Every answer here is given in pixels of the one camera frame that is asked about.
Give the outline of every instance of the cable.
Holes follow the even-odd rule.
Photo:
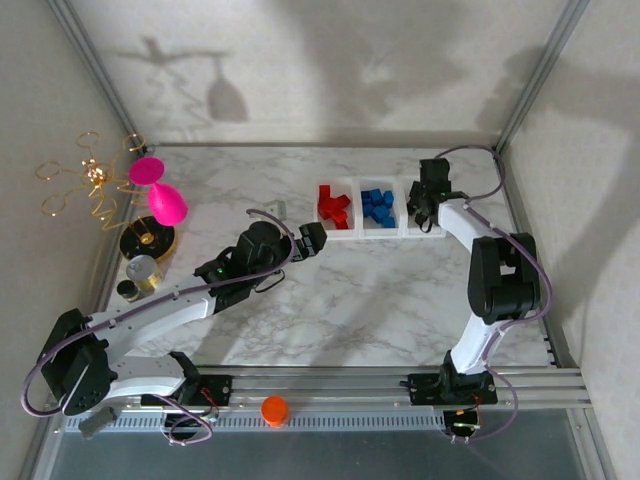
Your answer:
[[[493,375],[494,377],[496,377],[499,380],[501,380],[509,388],[509,390],[511,391],[511,395],[513,396],[513,410],[511,412],[511,416],[509,417],[509,420],[507,420],[506,423],[504,423],[502,426],[498,427],[497,429],[493,430],[492,432],[487,433],[486,435],[481,435],[480,437],[474,436],[474,437],[472,437],[470,439],[471,441],[478,441],[478,440],[485,440],[487,438],[491,438],[491,437],[503,432],[507,428],[509,428],[511,426],[511,424],[515,421],[516,416],[518,415],[518,408],[519,408],[518,394],[516,392],[515,387],[511,384],[511,382],[509,382],[509,380],[507,380],[507,378],[504,375],[499,374],[498,372],[496,372],[494,369],[492,369],[489,366],[489,354],[491,353],[491,349],[493,348],[495,343],[498,341],[498,339],[501,336],[506,334],[507,330],[511,329],[512,327],[518,326],[518,325],[524,325],[526,323],[530,323],[530,322],[534,322],[534,321],[540,320],[547,313],[549,313],[549,311],[551,310],[551,305],[553,304],[553,287],[551,286],[551,280],[549,280],[549,277],[547,276],[546,272],[542,268],[542,265],[540,265],[540,263],[538,263],[536,258],[533,255],[531,255],[527,251],[527,249],[524,248],[520,244],[520,242],[515,240],[511,235],[509,235],[508,233],[506,233],[502,229],[496,227],[493,223],[491,223],[489,220],[487,220],[484,216],[482,216],[477,210],[475,210],[471,206],[472,202],[475,202],[476,200],[483,200],[485,198],[489,198],[492,195],[495,195],[496,193],[498,193],[504,187],[504,183],[505,183],[505,179],[506,179],[506,168],[505,168],[504,162],[502,161],[502,157],[500,156],[500,154],[498,152],[496,152],[493,148],[487,147],[486,145],[461,145],[459,147],[450,148],[448,150],[440,152],[439,154],[437,154],[435,156],[435,158],[442,158],[443,156],[445,156],[445,155],[447,155],[449,153],[452,153],[452,152],[455,152],[455,151],[458,151],[458,150],[465,150],[465,149],[484,150],[486,152],[489,152],[491,154],[491,156],[493,157],[493,159],[496,162],[496,165],[498,167],[498,177],[499,177],[500,181],[498,182],[498,186],[496,188],[494,188],[493,190],[491,190],[489,193],[485,193],[485,194],[482,194],[482,195],[476,195],[474,197],[469,197],[464,203],[464,208],[471,214],[471,216],[473,216],[481,224],[483,224],[489,230],[497,233],[500,237],[504,238],[507,242],[509,242],[511,244],[511,246],[513,248],[515,248],[533,266],[533,268],[538,273],[538,276],[542,279],[542,283],[544,284],[544,288],[545,288],[545,290],[547,292],[546,303],[545,303],[544,307],[539,312],[535,313],[531,317],[523,318],[523,319],[520,319],[520,320],[511,320],[509,322],[506,322],[504,325],[502,325],[500,328],[498,328],[493,333],[493,335],[487,341],[487,344],[485,345],[485,348],[482,350],[480,358],[482,359],[487,371],[491,375]]]
[[[169,437],[170,443],[177,443],[179,445],[182,445],[183,447],[186,447],[187,445],[191,445],[193,443],[206,442],[213,436],[213,428],[211,428],[211,424],[209,423],[209,420],[202,418],[193,412],[190,412],[185,407],[183,407],[178,402],[176,402],[173,398],[163,397],[162,395],[155,395],[155,394],[153,396],[156,397],[158,400],[162,400],[167,405],[177,408],[182,413],[184,413],[184,416],[180,418],[176,423],[174,423],[171,426],[171,429],[169,430],[169,434],[167,436]],[[190,440],[177,440],[173,435],[173,431],[179,424],[184,423],[187,420],[195,420],[200,425],[202,425],[206,430],[205,436],[199,437],[199,438],[192,438]]]
[[[249,214],[249,215],[251,215],[251,214],[261,215],[263,217],[268,218],[269,220],[274,222],[276,225],[278,225],[284,231],[284,233],[287,235],[287,237],[289,237],[289,241],[291,242],[291,250],[289,251],[289,255],[287,255],[287,257],[279,265],[276,265],[275,267],[272,267],[272,268],[270,268],[269,270],[267,270],[265,272],[253,273],[251,275],[245,275],[243,277],[231,278],[229,280],[222,280],[222,281],[219,281],[219,282],[208,283],[206,285],[198,285],[198,286],[195,286],[195,287],[185,288],[185,289],[179,290],[177,292],[179,295],[180,294],[193,293],[193,292],[199,292],[199,291],[202,291],[202,290],[210,290],[212,288],[219,288],[219,287],[223,287],[225,285],[232,285],[234,283],[244,282],[244,281],[247,281],[247,280],[253,280],[255,278],[267,277],[267,276],[277,272],[278,270],[284,268],[284,266],[287,265],[291,261],[291,259],[293,258],[294,252],[296,250],[295,239],[293,238],[293,233],[291,232],[291,230],[289,230],[289,228],[279,218],[271,215],[270,213],[264,212],[262,210],[256,210],[256,209],[253,209],[253,208],[248,209],[246,213]],[[140,313],[140,312],[142,312],[144,310],[147,310],[148,308],[151,308],[151,307],[154,307],[154,306],[159,305],[161,303],[164,303],[166,301],[172,300],[173,298],[175,298],[174,292],[167,293],[165,295],[162,295],[162,296],[160,296],[158,298],[155,298],[155,299],[151,300],[148,303],[145,303],[143,305],[139,305],[137,307],[134,307],[131,310],[129,310],[127,312],[124,312],[124,313],[114,317],[111,320],[106,320],[106,321],[104,321],[102,323],[99,323],[98,325],[94,325],[93,327],[88,327],[88,328],[85,328],[84,330],[81,330],[80,332],[74,333],[73,335],[65,338],[60,343],[55,345],[51,350],[49,350],[48,352],[43,354],[42,357],[40,357],[40,359],[36,362],[36,364],[33,366],[31,371],[29,371],[29,373],[25,377],[24,382],[22,384],[22,392],[20,394],[20,404],[22,405],[22,408],[29,415],[32,415],[34,417],[49,417],[51,415],[55,415],[56,413],[59,413],[59,412],[63,411],[66,408],[68,402],[71,400],[71,396],[70,395],[68,396],[69,398],[67,399],[67,401],[64,404],[59,405],[56,408],[54,408],[52,410],[48,410],[48,411],[38,410],[38,409],[34,408],[31,405],[31,403],[29,402],[29,387],[30,387],[31,383],[33,382],[33,379],[36,377],[36,375],[41,372],[42,367],[44,367],[49,361],[51,361],[51,359],[53,359],[60,351],[62,351],[63,349],[65,349],[66,347],[71,345],[72,343],[77,342],[81,338],[84,338],[84,337],[86,337],[88,335],[91,335],[93,333],[99,332],[101,330],[104,330],[105,328],[108,328],[111,325],[122,323],[122,322],[126,321],[127,319],[133,317],[134,315],[136,315],[136,314],[138,314],[138,313]],[[171,400],[171,399],[166,399],[166,397],[160,397],[160,398],[162,398],[163,400]]]

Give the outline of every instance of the marble surface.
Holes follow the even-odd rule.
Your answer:
[[[245,214],[284,200],[294,232],[312,221],[317,178],[415,175],[436,150],[275,147],[160,147],[163,180],[190,205],[179,245],[165,262],[165,283],[184,278],[235,245],[253,221]],[[450,155],[454,190],[489,191],[498,181],[489,155]],[[479,210],[513,225],[501,194]],[[411,366],[438,365],[470,314],[470,256],[451,236],[327,242],[319,256],[289,265],[286,280],[214,317],[191,322],[143,345],[136,355],[181,350],[196,364]],[[124,278],[124,262],[119,277]],[[115,293],[110,308],[123,303]],[[495,365],[548,365],[540,325],[514,329]]]

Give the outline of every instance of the gray panel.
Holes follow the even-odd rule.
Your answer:
[[[487,430],[508,412],[485,412]],[[522,412],[503,434],[451,445],[439,432],[219,433],[170,447],[159,433],[65,434],[52,479],[584,479],[566,412]]]

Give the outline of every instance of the blue block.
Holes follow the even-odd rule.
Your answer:
[[[369,193],[371,194],[371,203],[373,203],[374,207],[382,205],[382,192],[379,188],[371,190]]]
[[[385,217],[382,219],[382,226],[384,228],[396,228],[396,219],[393,217]]]
[[[373,205],[371,205],[370,203],[365,203],[364,205],[362,205],[362,214],[364,215],[364,218],[370,217],[372,213]]]
[[[382,203],[387,208],[393,207],[393,192],[391,190],[384,192],[384,195],[382,196]]]
[[[376,223],[382,223],[382,220],[389,216],[389,209],[384,205],[380,205],[373,209],[373,214],[371,215]]]

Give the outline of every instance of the gold wire ornament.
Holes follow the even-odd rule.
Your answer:
[[[137,139],[139,144],[131,146],[134,139]],[[50,181],[53,177],[63,173],[77,175],[81,179],[81,185],[72,188],[65,193],[56,193],[45,198],[40,206],[40,211],[44,215],[52,217],[59,215],[65,208],[67,208],[70,202],[69,199],[74,193],[87,191],[87,197],[92,201],[90,210],[91,215],[103,222],[102,230],[107,231],[123,225],[130,225],[129,222],[120,222],[117,224],[111,223],[118,211],[118,203],[112,196],[107,195],[106,186],[109,184],[115,184],[116,190],[120,192],[131,193],[134,195],[134,199],[131,200],[133,205],[140,207],[146,206],[144,203],[135,200],[136,196],[144,195],[144,192],[128,188],[131,184],[127,179],[126,172],[116,171],[116,165],[125,151],[136,152],[144,148],[144,136],[139,133],[127,135],[124,140],[122,140],[122,148],[116,152],[111,163],[99,163],[96,159],[93,147],[95,147],[99,141],[100,134],[97,132],[81,133],[78,135],[78,138],[76,138],[76,145],[88,150],[89,154],[89,158],[84,159],[81,162],[83,167],[83,170],[81,171],[64,168],[57,160],[45,162],[36,168],[36,177],[44,181]]]

